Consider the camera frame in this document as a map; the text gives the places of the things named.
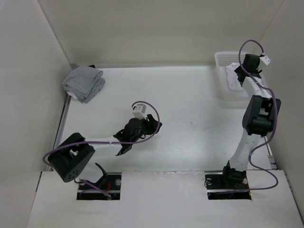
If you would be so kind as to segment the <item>white tank top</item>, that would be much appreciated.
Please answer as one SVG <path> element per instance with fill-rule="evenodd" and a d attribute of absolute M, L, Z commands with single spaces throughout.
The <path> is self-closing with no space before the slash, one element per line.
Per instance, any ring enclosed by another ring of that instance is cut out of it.
<path fill-rule="evenodd" d="M 240 82 L 238 81 L 238 76 L 235 72 L 235 70 L 240 66 L 239 63 L 231 63 L 230 65 L 225 67 L 226 73 L 227 73 L 227 82 L 228 82 L 228 88 L 231 91 L 235 92 L 242 92 L 243 88 L 240 85 Z"/>

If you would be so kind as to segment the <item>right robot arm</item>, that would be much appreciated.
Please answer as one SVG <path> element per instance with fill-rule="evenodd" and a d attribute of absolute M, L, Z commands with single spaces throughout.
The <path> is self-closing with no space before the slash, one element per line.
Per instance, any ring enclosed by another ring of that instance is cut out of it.
<path fill-rule="evenodd" d="M 220 182 L 226 188 L 238 190 L 244 184 L 253 153 L 262 147 L 259 145 L 262 138 L 275 130 L 281 101 L 262 84 L 260 76 L 261 65 L 269 63 L 270 60 L 265 55 L 245 54 L 244 61 L 235 70 L 250 101 L 242 120 L 241 140 L 220 176 Z"/>

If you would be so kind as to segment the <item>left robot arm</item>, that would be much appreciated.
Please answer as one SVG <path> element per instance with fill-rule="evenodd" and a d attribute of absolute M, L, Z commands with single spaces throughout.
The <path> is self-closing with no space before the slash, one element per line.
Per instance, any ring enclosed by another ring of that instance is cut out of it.
<path fill-rule="evenodd" d="M 161 127 L 162 123 L 148 114 L 130 119 L 123 129 L 107 139 L 88 139 L 80 133 L 73 133 L 50 152 L 45 161 L 53 167 L 63 182 L 84 179 L 99 190 L 105 187 L 107 178 L 101 173 L 89 173 L 87 166 L 90 160 L 101 155 L 122 156 L 134 144 L 151 139 Z"/>

